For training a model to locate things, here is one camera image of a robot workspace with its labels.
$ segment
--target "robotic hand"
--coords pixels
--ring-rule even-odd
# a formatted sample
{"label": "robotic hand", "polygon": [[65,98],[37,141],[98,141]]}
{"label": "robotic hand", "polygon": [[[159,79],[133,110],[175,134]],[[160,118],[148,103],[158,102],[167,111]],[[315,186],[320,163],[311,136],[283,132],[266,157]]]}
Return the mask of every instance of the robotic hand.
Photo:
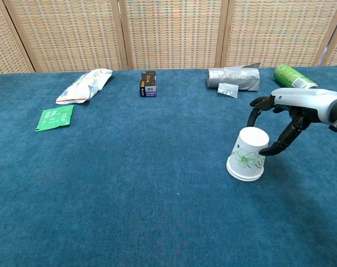
{"label": "robotic hand", "polygon": [[280,88],[270,96],[262,96],[250,103],[253,107],[247,127],[254,126],[261,111],[274,108],[274,113],[288,111],[292,121],[272,146],[262,149],[262,156],[277,155],[285,150],[312,122],[321,122],[337,132],[337,92],[325,89]]}

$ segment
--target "small box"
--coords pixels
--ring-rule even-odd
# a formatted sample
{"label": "small box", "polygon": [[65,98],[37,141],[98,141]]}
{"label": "small box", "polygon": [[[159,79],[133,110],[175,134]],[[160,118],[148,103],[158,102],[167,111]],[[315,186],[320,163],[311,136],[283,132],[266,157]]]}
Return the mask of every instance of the small box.
{"label": "small box", "polygon": [[155,71],[143,71],[140,81],[141,97],[156,97],[157,96],[157,79]]}

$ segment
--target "paper cup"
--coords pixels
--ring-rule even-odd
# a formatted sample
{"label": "paper cup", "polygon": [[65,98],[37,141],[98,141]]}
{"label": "paper cup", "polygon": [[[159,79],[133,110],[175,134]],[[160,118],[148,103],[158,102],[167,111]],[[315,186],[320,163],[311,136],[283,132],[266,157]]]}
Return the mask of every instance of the paper cup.
{"label": "paper cup", "polygon": [[263,174],[265,157],[258,152],[268,147],[266,132],[256,127],[243,128],[226,162],[228,172],[242,181],[255,181]]}

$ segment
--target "green can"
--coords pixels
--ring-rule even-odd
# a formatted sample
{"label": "green can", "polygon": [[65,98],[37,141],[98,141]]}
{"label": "green can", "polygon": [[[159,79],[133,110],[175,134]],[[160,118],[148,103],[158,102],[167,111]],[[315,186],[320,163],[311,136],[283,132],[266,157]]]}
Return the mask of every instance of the green can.
{"label": "green can", "polygon": [[273,76],[277,82],[286,87],[318,88],[315,82],[286,64],[279,65],[275,69]]}

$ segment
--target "green sachet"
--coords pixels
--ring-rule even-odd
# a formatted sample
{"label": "green sachet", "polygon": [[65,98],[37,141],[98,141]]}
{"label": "green sachet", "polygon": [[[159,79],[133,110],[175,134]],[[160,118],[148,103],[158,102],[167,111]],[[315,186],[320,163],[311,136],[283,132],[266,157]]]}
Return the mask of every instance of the green sachet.
{"label": "green sachet", "polygon": [[74,105],[43,110],[36,132],[70,124]]}

